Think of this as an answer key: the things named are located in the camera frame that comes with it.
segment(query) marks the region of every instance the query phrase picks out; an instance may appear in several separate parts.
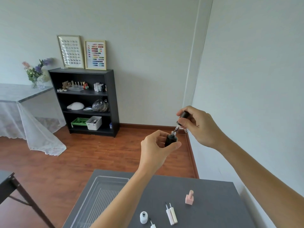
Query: baseboard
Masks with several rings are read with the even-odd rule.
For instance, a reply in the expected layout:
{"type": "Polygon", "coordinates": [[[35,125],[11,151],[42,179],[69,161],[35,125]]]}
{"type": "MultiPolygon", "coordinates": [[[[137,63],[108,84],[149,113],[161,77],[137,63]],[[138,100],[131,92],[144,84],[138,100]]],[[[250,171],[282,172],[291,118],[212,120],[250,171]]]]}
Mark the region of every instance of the baseboard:
{"type": "MultiPolygon", "coordinates": [[[[154,126],[154,125],[142,125],[142,124],[128,124],[120,123],[120,127],[123,128],[133,128],[133,129],[144,129],[144,130],[163,130],[172,131],[175,129],[174,126],[154,126]]],[[[185,134],[184,130],[178,130],[179,134],[185,134]]]]}
{"type": "MultiPolygon", "coordinates": [[[[154,125],[141,125],[141,124],[128,124],[128,123],[120,123],[120,127],[133,128],[133,129],[145,129],[145,130],[166,130],[166,131],[172,131],[175,129],[174,126],[154,126],[154,125]]],[[[188,133],[185,133],[184,130],[178,130],[178,133],[185,134],[185,136],[186,136],[188,151],[189,151],[189,155],[190,155],[192,169],[194,172],[194,178],[199,179],[199,173],[197,172],[196,163],[194,160],[194,155],[193,155],[189,135],[188,135],[188,133]]]]}

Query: nail swatch display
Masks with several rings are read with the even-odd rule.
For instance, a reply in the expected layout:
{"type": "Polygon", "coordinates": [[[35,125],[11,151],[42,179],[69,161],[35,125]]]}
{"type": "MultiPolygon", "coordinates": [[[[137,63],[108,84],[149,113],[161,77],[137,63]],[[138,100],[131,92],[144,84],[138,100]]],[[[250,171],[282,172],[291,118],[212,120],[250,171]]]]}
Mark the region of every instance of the nail swatch display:
{"type": "Polygon", "coordinates": [[[58,36],[62,60],[65,67],[84,68],[79,36],[58,36]]]}
{"type": "Polygon", "coordinates": [[[106,70],[105,41],[86,41],[86,69],[106,70]]]}

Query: black bottle cap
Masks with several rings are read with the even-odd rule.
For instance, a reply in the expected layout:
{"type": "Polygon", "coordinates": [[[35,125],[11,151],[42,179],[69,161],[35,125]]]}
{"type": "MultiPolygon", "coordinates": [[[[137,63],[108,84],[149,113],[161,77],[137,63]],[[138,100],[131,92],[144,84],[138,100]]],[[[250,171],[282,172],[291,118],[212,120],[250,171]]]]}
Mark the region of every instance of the black bottle cap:
{"type": "Polygon", "coordinates": [[[188,111],[184,111],[184,112],[181,114],[180,118],[188,118],[189,115],[190,115],[190,113],[189,113],[188,111]]]}

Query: white plastic basket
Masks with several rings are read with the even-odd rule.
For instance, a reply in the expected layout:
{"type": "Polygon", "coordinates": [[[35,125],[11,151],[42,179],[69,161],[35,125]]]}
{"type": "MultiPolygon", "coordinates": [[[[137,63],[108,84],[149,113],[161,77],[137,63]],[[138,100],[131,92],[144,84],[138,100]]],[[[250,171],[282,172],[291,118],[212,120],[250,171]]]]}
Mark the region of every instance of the white plastic basket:
{"type": "Polygon", "coordinates": [[[92,116],[89,120],[87,120],[86,124],[87,124],[88,130],[98,130],[102,124],[101,117],[92,116]]]}

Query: hand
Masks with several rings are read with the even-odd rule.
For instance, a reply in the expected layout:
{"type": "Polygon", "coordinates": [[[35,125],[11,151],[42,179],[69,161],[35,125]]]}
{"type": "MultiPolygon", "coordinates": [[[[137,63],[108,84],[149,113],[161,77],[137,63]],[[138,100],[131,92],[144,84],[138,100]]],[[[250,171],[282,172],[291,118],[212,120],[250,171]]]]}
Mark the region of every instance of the hand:
{"type": "Polygon", "coordinates": [[[210,114],[192,106],[187,106],[179,110],[176,115],[180,116],[183,111],[188,111],[190,116],[187,119],[179,118],[178,122],[183,128],[190,130],[202,145],[219,149],[222,143],[229,139],[217,126],[210,114]]]}
{"type": "Polygon", "coordinates": [[[165,147],[168,133],[158,130],[148,135],[141,142],[141,156],[139,168],[154,174],[165,162],[166,157],[181,146],[181,142],[173,142],[165,147]]]}

